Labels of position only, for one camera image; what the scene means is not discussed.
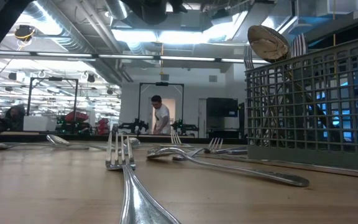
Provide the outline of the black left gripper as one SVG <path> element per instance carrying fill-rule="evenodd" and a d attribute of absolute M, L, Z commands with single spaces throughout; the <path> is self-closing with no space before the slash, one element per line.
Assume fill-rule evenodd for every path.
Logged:
<path fill-rule="evenodd" d="M 157 25 L 167 18 L 167 4 L 174 14 L 187 13 L 183 0 L 128 0 L 128 7 L 148 25 Z"/>

